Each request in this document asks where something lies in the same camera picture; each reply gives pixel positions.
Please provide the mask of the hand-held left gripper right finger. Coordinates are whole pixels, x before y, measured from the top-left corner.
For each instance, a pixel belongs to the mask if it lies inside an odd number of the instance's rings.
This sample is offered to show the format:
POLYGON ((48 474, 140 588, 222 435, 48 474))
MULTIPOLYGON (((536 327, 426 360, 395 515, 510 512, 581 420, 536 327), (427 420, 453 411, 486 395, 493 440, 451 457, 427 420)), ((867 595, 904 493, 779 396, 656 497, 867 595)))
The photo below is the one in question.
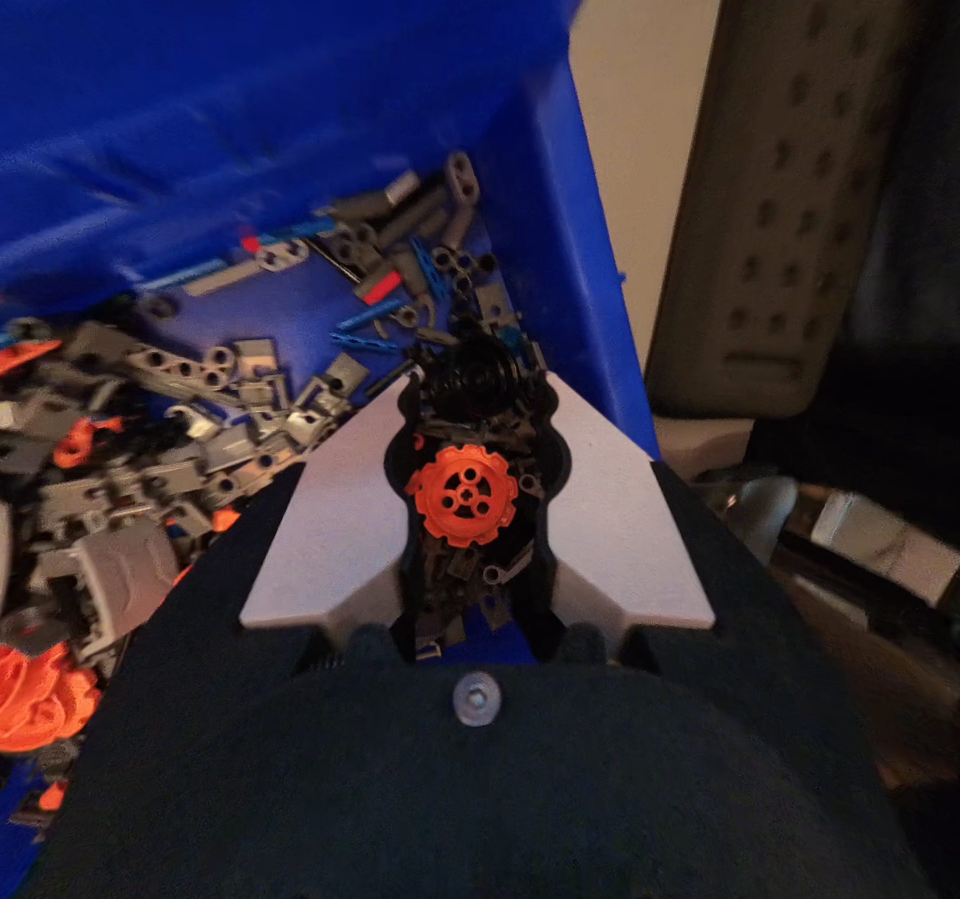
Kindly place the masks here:
POLYGON ((557 562, 551 611, 566 626, 712 629, 709 603, 650 455, 555 374, 550 418, 570 455, 546 505, 557 562))

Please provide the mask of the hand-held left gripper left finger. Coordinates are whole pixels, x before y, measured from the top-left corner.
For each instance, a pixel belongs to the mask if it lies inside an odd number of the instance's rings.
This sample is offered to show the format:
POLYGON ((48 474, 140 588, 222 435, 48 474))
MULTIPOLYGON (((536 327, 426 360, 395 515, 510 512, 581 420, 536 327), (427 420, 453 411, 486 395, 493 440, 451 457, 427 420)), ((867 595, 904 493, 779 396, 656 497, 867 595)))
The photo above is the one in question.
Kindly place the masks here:
POLYGON ((397 379, 314 449, 240 613, 246 630, 390 628, 402 617, 405 500, 390 484, 388 448, 406 419, 397 379))

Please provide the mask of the orange toy gear wheel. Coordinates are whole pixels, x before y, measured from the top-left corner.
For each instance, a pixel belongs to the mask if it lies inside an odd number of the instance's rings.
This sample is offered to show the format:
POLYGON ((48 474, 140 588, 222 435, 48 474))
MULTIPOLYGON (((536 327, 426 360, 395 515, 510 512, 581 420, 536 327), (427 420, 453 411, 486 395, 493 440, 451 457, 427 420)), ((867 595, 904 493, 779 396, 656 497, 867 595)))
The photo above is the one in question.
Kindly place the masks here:
POLYGON ((486 546, 510 526, 520 494, 507 459, 474 444, 447 446, 406 486, 426 533, 451 548, 486 546))

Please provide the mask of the pile of toy building parts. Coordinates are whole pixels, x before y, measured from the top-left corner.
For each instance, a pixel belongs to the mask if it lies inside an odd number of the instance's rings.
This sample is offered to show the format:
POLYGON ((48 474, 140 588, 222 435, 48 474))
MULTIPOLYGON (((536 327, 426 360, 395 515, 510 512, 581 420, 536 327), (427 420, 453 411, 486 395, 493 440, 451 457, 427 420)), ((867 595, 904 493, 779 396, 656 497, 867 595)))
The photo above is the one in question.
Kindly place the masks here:
POLYGON ((425 374, 417 466, 467 444, 498 453, 518 482, 515 515, 487 545, 451 547, 417 524, 424 598, 416 658, 514 630, 510 584, 531 564, 545 496, 533 381, 546 371, 498 279, 471 251, 481 197, 462 150, 423 180, 336 198, 287 231, 255 235, 242 258, 191 276, 199 298, 324 260, 363 309, 328 337, 338 354, 291 395, 272 335, 183 355, 131 333, 122 314, 173 318, 174 297, 121 296, 77 323, 23 317, 2 345, 2 823, 41 843, 85 731, 129 645, 166 595, 251 501, 306 462, 396 380, 467 336, 502 341, 520 374, 515 405, 443 420, 425 374))

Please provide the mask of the blue parts bin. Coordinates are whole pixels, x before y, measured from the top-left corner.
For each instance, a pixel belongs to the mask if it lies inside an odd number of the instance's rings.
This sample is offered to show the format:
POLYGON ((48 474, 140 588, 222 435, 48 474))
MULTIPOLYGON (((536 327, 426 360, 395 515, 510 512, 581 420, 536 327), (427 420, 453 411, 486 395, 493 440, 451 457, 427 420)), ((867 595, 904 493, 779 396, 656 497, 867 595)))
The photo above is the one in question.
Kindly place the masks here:
POLYGON ((452 151, 481 187, 469 249, 498 279, 545 371, 533 380, 543 500, 515 629, 417 658, 425 567, 406 486, 424 367, 388 479, 405 501, 403 612, 390 627, 247 630, 240 613, 306 461, 281 473, 139 629, 84 731, 43 871, 141 851, 205 870, 336 859, 550 864, 629 858, 664 796, 653 753, 676 696, 612 664, 635 632, 563 624, 546 506, 570 473, 555 374, 643 448, 654 428, 570 69, 583 0, 2 0, 2 332, 174 297, 130 333, 202 357, 274 337, 291 395, 363 310, 317 259, 193 298, 191 276, 254 236, 452 151))

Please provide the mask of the black toy wheel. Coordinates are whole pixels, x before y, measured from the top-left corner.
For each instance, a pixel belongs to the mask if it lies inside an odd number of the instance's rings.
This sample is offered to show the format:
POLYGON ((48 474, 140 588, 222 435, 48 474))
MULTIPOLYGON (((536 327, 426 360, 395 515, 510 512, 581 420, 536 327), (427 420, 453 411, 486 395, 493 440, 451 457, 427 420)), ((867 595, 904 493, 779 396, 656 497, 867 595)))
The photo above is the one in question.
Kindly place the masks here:
POLYGON ((468 335, 423 370, 427 400, 445 421, 494 418, 519 398, 521 374, 515 357, 501 340, 486 333, 468 335))

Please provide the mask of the metal chair base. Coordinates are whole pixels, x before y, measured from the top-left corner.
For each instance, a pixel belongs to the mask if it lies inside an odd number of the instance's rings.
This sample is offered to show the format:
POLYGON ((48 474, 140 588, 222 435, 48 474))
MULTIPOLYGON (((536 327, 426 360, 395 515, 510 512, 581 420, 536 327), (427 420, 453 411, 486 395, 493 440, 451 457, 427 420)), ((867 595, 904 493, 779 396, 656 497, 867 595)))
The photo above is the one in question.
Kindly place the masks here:
POLYGON ((821 574, 850 564, 865 574, 850 577, 860 585, 876 577, 958 616, 958 548, 867 497, 762 465, 703 473, 692 489, 766 567, 788 554, 813 563, 824 550, 821 574))

